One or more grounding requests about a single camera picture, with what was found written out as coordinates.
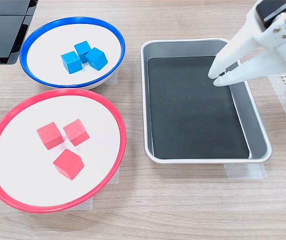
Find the red rim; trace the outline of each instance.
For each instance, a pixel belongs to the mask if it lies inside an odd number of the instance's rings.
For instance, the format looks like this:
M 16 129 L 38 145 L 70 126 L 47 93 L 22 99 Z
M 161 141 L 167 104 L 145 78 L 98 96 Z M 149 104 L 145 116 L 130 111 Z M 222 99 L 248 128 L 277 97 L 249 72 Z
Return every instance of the red rim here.
M 40 93 L 38 95 L 35 95 L 16 107 L 14 107 L 9 113 L 5 115 L 5 117 L 0 121 L 0 135 L 3 132 L 4 128 L 8 125 L 8 123 L 21 111 L 24 109 L 28 108 L 29 106 L 36 104 L 38 102 L 41 102 L 46 99 L 54 98 L 54 97 L 59 97 L 59 96 L 66 96 L 66 95 L 76 95 L 76 96 L 82 96 L 82 97 L 87 97 L 90 99 L 93 99 L 103 106 L 105 106 L 114 116 L 118 128 L 119 128 L 119 133 L 120 133 L 120 145 L 119 145 L 119 150 L 118 150 L 118 155 L 115 160 L 115 163 L 107 176 L 91 191 L 89 191 L 87 194 L 64 204 L 60 205 L 55 205 L 55 206 L 34 206 L 34 205 L 29 205 L 22 203 L 20 201 L 15 200 L 14 198 L 10 197 L 0 186 L 0 199 L 5 202 L 6 204 L 10 205 L 13 208 L 25 211 L 25 212 L 30 212 L 30 213 L 52 213 L 52 212 L 59 212 L 65 209 L 72 208 L 85 200 L 88 200 L 89 198 L 93 197 L 98 191 L 100 191 L 113 177 L 115 172 L 118 170 L 122 158 L 125 153 L 126 149 L 126 142 L 127 142 L 127 133 L 126 133 L 126 127 L 125 123 L 123 121 L 123 118 L 118 111 L 118 109 L 105 97 L 92 92 L 88 90 L 83 90 L 83 89 L 75 89 L 75 88 L 64 88 L 64 89 L 55 89 L 55 90 L 50 90 L 47 92 Z

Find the red cube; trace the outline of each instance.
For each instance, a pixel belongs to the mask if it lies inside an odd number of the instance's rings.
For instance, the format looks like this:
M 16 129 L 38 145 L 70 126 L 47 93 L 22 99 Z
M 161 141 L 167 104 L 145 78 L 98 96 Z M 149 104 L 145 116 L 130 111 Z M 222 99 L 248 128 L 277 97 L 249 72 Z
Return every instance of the red cube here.
M 65 149 L 53 164 L 60 174 L 70 180 L 73 180 L 84 167 L 81 157 L 68 149 Z
M 74 146 L 90 138 L 80 119 L 71 122 L 69 125 L 63 127 L 63 129 Z
M 54 122 L 36 130 L 47 150 L 64 142 L 63 137 Z

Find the blue cube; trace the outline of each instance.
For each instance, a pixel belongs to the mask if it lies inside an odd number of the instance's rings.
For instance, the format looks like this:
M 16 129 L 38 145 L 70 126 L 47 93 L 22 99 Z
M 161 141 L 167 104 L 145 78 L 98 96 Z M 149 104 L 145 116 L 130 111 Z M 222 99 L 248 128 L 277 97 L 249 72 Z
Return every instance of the blue cube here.
M 77 54 L 79 56 L 79 58 L 81 59 L 82 63 L 85 64 L 88 62 L 87 58 L 85 57 L 86 54 L 88 54 L 88 52 L 91 50 L 91 47 L 88 43 L 88 41 L 83 41 L 81 43 L 78 43 L 76 45 L 74 45 Z
M 75 51 L 65 53 L 61 57 L 64 67 L 69 72 L 69 74 L 76 73 L 77 71 L 83 69 L 81 59 Z
M 94 47 L 88 54 L 85 55 L 88 63 L 95 68 L 96 70 L 100 71 L 107 63 L 107 57 L 105 56 L 104 52 Z

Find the black object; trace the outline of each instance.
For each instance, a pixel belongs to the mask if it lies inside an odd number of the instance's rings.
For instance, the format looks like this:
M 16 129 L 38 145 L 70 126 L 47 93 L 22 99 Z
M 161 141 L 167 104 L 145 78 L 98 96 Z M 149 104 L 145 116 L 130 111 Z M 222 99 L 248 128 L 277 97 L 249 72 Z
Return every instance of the black object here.
M 160 159 L 247 159 L 249 149 L 228 86 L 208 73 L 214 56 L 147 62 L 154 156 Z
M 286 12 L 286 0 L 263 0 L 256 6 L 256 12 L 267 29 L 280 13 Z
M 0 0 L 0 64 L 17 62 L 38 0 Z

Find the silver tray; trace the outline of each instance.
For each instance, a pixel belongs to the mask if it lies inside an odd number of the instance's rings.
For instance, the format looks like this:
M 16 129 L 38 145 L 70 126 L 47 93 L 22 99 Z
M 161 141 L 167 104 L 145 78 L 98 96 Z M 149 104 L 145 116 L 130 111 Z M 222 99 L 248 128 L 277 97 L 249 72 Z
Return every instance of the silver tray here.
M 225 164 L 261 163 L 272 154 L 268 135 L 260 118 L 248 83 L 241 82 L 229 86 L 238 120 L 248 148 L 247 158 L 167 158 L 155 156 L 151 127 L 151 106 L 149 90 L 148 60 L 153 58 L 182 58 L 216 56 L 227 44 L 226 39 L 153 40 L 141 47 L 142 105 L 144 125 L 144 149 L 147 156 L 158 164 Z M 236 68 L 240 61 L 226 71 Z

